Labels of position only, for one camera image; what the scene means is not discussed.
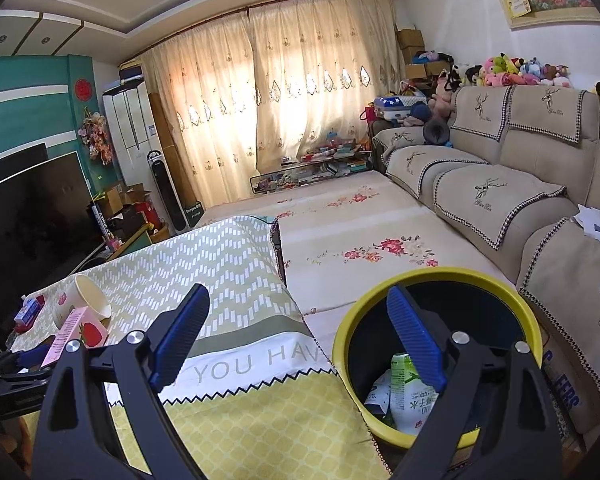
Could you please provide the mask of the pink carton box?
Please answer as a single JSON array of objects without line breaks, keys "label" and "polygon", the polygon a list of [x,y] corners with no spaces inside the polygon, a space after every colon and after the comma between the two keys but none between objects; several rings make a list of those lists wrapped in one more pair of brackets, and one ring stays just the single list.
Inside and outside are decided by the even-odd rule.
[{"label": "pink carton box", "polygon": [[85,348],[91,349],[103,346],[107,338],[108,330],[92,308],[74,309],[56,334],[41,366],[46,367],[55,363],[70,340],[77,340]]}]

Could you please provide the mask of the green capped plastic bottle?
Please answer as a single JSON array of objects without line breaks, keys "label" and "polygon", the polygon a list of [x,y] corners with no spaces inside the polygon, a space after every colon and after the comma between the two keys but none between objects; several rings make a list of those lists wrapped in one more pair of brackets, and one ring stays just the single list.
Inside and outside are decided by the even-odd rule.
[{"label": "green capped plastic bottle", "polygon": [[417,436],[437,401],[434,388],[426,385],[406,353],[391,359],[389,408],[396,430]]}]

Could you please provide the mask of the colourful paper cup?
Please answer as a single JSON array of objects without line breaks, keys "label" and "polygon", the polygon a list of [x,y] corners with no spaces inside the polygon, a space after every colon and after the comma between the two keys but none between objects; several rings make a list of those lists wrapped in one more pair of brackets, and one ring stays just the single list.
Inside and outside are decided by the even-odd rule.
[{"label": "colourful paper cup", "polygon": [[61,287],[53,306],[53,321],[61,328],[69,314],[76,309],[89,307],[99,321],[111,318],[111,306],[104,292],[88,276],[76,274]]}]

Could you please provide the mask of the white blue snack wrapper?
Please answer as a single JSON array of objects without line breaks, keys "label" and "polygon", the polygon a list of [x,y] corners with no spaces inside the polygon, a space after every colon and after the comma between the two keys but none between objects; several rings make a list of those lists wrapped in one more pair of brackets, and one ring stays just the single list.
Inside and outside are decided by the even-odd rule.
[{"label": "white blue snack wrapper", "polygon": [[376,418],[384,419],[389,413],[390,396],[391,370],[386,370],[374,381],[370,393],[366,396],[364,406]]}]

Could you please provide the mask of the yellow rimmed black trash bin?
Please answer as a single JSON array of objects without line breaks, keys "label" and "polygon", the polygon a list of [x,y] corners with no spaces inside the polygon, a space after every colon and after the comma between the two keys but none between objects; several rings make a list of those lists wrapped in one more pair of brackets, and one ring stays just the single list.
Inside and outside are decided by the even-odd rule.
[{"label": "yellow rimmed black trash bin", "polygon": [[[457,362],[454,335],[494,356],[518,342],[541,356],[539,323],[518,292],[492,276],[464,268],[410,271],[366,292],[346,314],[332,344],[332,362],[370,432],[385,444],[407,450],[415,442],[434,397],[449,385]],[[393,428],[364,402],[374,382],[399,354],[413,360],[407,385],[424,396],[399,402],[413,414],[410,428]]]}]

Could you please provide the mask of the red blue card box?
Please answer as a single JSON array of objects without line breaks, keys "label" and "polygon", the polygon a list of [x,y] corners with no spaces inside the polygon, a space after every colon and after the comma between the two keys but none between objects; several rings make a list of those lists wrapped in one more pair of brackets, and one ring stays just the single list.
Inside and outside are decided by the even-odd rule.
[{"label": "red blue card box", "polygon": [[45,299],[43,295],[23,297],[22,307],[14,317],[15,333],[23,334],[30,330],[44,306]]}]

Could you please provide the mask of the black flat television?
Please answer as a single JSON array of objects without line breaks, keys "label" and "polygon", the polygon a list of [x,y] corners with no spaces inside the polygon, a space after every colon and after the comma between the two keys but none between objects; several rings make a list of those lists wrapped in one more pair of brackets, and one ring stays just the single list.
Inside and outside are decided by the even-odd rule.
[{"label": "black flat television", "polygon": [[0,182],[0,347],[14,330],[23,296],[65,278],[102,246],[90,203],[74,153]]}]

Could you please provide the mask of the yellow green patterned tablecloth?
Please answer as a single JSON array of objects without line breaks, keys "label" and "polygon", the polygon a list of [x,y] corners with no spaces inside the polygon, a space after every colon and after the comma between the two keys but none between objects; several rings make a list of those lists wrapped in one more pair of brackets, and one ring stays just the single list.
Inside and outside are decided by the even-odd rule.
[{"label": "yellow green patterned tablecloth", "polygon": [[211,479],[385,479],[388,467],[288,292],[271,217],[234,216],[94,266],[110,342],[204,285],[210,311],[160,399]]}]

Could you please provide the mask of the beige sectional sofa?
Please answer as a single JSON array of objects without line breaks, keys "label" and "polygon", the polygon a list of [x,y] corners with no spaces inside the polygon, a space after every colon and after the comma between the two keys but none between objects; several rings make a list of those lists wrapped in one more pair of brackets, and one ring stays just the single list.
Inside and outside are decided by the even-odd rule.
[{"label": "beige sectional sofa", "polygon": [[600,98],[564,87],[465,87],[450,140],[374,136],[376,167],[489,258],[539,321],[543,367],[577,434],[600,429]]}]

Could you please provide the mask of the artificial flower bouquet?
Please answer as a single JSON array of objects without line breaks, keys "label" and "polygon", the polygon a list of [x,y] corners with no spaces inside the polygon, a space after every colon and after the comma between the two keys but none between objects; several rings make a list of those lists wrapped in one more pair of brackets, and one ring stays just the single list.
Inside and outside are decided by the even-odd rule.
[{"label": "artificial flower bouquet", "polygon": [[87,148],[89,159],[99,160],[102,166],[112,164],[114,149],[112,148],[105,116],[102,116],[99,112],[91,112],[85,107],[78,137]]}]

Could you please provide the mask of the black tower fan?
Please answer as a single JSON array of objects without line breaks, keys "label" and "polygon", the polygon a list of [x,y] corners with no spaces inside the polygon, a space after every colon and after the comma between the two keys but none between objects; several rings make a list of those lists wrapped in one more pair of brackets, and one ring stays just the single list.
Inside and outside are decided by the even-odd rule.
[{"label": "black tower fan", "polygon": [[177,233],[185,232],[188,229],[185,212],[163,154],[158,150],[150,150],[147,153],[147,162],[163,206],[169,216],[170,225]]}]

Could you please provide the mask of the low shelf of books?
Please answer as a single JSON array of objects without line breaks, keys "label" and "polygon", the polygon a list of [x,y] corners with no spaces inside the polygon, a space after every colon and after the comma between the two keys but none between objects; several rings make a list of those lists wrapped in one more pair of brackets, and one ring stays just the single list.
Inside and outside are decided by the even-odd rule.
[{"label": "low shelf of books", "polygon": [[270,194],[291,188],[360,174],[372,169],[370,150],[364,144],[345,143],[306,154],[300,162],[285,162],[279,169],[250,179],[253,195]]}]

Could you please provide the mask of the pile of plush toys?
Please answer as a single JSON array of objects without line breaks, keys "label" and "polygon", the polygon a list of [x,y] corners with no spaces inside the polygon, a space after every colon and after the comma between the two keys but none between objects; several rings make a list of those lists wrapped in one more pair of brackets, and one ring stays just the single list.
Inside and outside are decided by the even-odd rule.
[{"label": "pile of plush toys", "polygon": [[576,145],[582,138],[584,90],[574,90],[563,65],[540,64],[534,58],[516,67],[502,54],[478,75],[478,88],[457,87],[455,73],[442,72],[436,91],[427,103],[417,101],[429,117],[416,126],[383,128],[387,144],[446,145],[454,133],[469,133],[480,140],[500,142],[505,133],[519,130],[537,133]]}]

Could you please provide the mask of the cream embroidered curtain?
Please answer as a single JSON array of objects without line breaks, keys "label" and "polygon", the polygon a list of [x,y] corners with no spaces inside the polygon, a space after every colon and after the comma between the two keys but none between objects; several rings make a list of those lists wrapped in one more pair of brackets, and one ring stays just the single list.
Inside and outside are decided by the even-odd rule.
[{"label": "cream embroidered curtain", "polygon": [[402,70],[393,0],[286,0],[195,26],[140,56],[206,207],[325,145],[362,141],[361,113]]}]

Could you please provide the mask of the cardboard boxes stack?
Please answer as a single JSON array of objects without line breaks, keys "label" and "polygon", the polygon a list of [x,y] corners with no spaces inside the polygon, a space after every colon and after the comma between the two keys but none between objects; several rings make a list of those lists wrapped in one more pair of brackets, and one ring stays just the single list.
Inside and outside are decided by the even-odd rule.
[{"label": "cardboard boxes stack", "polygon": [[419,29],[400,29],[396,32],[396,39],[405,63],[407,79],[434,78],[453,65],[453,59],[449,55],[425,47],[424,37]]}]

